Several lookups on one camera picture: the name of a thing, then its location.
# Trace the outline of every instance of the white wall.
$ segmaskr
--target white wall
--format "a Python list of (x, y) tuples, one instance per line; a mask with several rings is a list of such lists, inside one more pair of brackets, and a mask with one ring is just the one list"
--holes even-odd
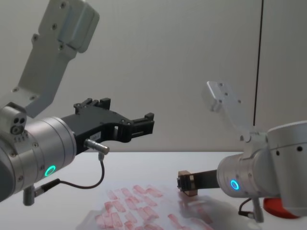
[(256, 125), (307, 119), (307, 1), (265, 0)]
[[(88, 97), (110, 97), (130, 119), (155, 113), (154, 134), (113, 151), (240, 150), (204, 105), (208, 80), (234, 87), (253, 120), (260, 0), (89, 0), (100, 23), (67, 69), (43, 116), (65, 116)], [(47, 0), (0, 1), (0, 96), (18, 82)]]

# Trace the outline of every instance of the pink pieces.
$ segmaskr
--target pink pieces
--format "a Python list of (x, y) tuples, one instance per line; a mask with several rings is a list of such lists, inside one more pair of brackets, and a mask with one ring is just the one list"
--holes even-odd
[(150, 218), (150, 216), (144, 211), (143, 208), (138, 208), (138, 214), (145, 221), (147, 221)]
[(138, 204), (140, 202), (135, 196), (131, 196), (130, 199), (134, 204)]
[(114, 228), (113, 220), (110, 216), (109, 217), (103, 216), (103, 218), (104, 218), (104, 221), (105, 221), (106, 229)]
[(106, 229), (105, 220), (102, 215), (96, 216), (95, 220), (100, 229)]
[(107, 196), (109, 197), (110, 200), (117, 200), (118, 197), (115, 195), (115, 193), (111, 190), (106, 192)]
[(150, 195), (152, 195), (153, 197), (162, 197), (163, 196), (163, 194), (159, 190), (153, 189), (153, 188), (146, 189), (146, 192), (149, 193)]
[(106, 212), (110, 213), (111, 212), (111, 208), (113, 207), (112, 202), (110, 202), (110, 201), (105, 202), (105, 207), (106, 207)]
[(174, 214), (169, 214), (167, 217), (171, 220), (171, 224), (175, 229), (182, 229), (182, 226), (179, 224), (178, 219)]
[(125, 218), (126, 218), (128, 221), (132, 222), (132, 223), (137, 223), (137, 222), (138, 222), (138, 220), (134, 217), (134, 215), (133, 215), (131, 212), (129, 212), (128, 214), (126, 214), (126, 215), (125, 215)]
[(194, 224), (197, 224), (199, 227), (201, 227), (202, 230), (213, 230), (209, 225), (203, 223), (201, 220), (197, 218), (191, 218), (190, 219)]
[(139, 185), (135, 185), (133, 188), (140, 194), (146, 194), (146, 191)]
[(151, 200), (148, 196), (144, 196), (144, 201), (149, 205), (149, 206), (157, 206), (157, 203)]
[(112, 204), (118, 212), (126, 212), (125, 207), (118, 200), (113, 201)]
[(153, 211), (151, 207), (146, 206), (143, 209), (144, 209), (144, 212), (146, 212), (148, 216), (154, 217), (155, 219), (159, 218), (159, 215), (155, 211)]
[(123, 223), (121, 222), (120, 217), (117, 212), (111, 213), (111, 218), (112, 218), (113, 226), (115, 228), (123, 227)]
[(126, 199), (125, 199), (125, 202), (126, 202), (127, 206), (128, 206), (131, 210), (137, 210), (137, 209), (138, 209), (130, 198), (126, 198)]
[(156, 224), (147, 224), (145, 230), (163, 230), (163, 228)]
[(125, 229), (126, 230), (133, 230), (133, 223), (130, 221), (125, 222)]
[(132, 194), (127, 188), (122, 188), (121, 192), (126, 196), (126, 197), (131, 197)]
[(200, 214), (201, 218), (203, 221), (205, 221), (207, 224), (212, 224), (213, 221), (210, 218), (210, 216), (207, 214), (207, 212), (205, 211), (205, 209), (203, 209), (202, 207), (199, 207), (197, 209), (198, 214)]

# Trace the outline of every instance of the bolt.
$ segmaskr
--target bolt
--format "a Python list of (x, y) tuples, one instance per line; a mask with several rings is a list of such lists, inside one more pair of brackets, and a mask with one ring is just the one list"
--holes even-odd
[(58, 25), (56, 23), (53, 23), (52, 26), (51, 26), (51, 29), (56, 30), (57, 27), (58, 27)]
[(21, 182), (24, 179), (23, 176), (18, 177), (18, 182)]
[(37, 34), (33, 35), (32, 40), (36, 42), (38, 40), (38, 35)]
[(64, 9), (66, 7), (66, 2), (62, 2), (62, 4), (60, 5), (60, 9)]

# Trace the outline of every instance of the small wooden block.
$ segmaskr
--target small wooden block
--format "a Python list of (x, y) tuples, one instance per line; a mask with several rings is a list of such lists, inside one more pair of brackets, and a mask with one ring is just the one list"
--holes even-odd
[[(183, 175), (190, 175), (191, 173), (189, 171), (183, 170), (178, 172), (178, 176), (183, 176)], [(183, 192), (187, 196), (197, 196), (198, 195), (198, 190), (192, 190), (192, 191), (185, 191)]]

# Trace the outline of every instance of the silver cylindrical joint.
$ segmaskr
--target silver cylindrical joint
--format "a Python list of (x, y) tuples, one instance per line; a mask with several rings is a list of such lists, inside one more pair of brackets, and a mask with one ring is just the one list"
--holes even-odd
[(98, 152), (101, 152), (105, 155), (107, 155), (110, 152), (110, 148), (107, 146), (104, 146), (102, 144), (97, 143), (96, 141), (90, 140), (90, 139), (86, 139), (84, 142), (84, 146), (89, 148), (89, 149), (93, 149), (96, 150)]
[(73, 132), (59, 118), (29, 123), (25, 131), (0, 140), (0, 201), (69, 165), (76, 155)]
[(276, 197), (278, 187), (268, 149), (257, 152), (253, 158), (242, 154), (224, 158), (217, 169), (220, 188), (231, 197)]

